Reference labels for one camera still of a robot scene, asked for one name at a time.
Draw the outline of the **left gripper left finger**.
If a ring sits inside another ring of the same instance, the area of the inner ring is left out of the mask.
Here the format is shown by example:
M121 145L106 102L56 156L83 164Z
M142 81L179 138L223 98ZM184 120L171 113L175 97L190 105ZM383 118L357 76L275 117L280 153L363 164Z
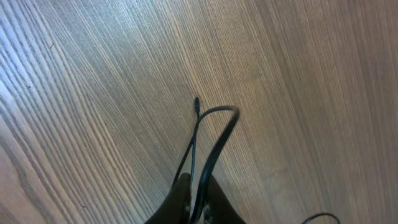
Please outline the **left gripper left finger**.
M183 173L157 211L145 224L186 224L189 222L191 191L190 174Z

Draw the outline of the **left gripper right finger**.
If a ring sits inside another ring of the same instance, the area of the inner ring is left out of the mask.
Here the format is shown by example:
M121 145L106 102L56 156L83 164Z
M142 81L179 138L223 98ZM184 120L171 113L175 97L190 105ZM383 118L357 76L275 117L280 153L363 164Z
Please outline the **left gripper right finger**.
M216 179L211 176L203 208L203 222L206 224L245 224L230 204Z

